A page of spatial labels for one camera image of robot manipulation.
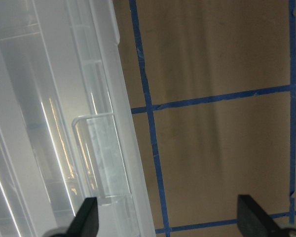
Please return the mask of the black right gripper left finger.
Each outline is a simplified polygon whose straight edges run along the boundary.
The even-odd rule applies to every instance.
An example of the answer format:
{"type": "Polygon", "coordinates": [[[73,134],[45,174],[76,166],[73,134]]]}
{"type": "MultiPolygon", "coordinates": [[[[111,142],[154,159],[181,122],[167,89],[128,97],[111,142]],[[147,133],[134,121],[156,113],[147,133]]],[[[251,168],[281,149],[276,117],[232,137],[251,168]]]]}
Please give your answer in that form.
{"type": "Polygon", "coordinates": [[[99,231],[98,202],[88,197],[67,229],[66,237],[96,237],[99,231]]]}

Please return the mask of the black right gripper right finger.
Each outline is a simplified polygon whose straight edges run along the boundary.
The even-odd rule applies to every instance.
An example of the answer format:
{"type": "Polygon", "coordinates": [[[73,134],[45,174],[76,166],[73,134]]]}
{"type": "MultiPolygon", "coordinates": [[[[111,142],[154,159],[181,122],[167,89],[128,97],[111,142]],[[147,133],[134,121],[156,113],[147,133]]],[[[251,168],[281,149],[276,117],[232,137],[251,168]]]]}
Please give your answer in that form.
{"type": "Polygon", "coordinates": [[[281,228],[250,195],[238,195],[237,227],[244,237],[296,236],[296,229],[281,228]]]}

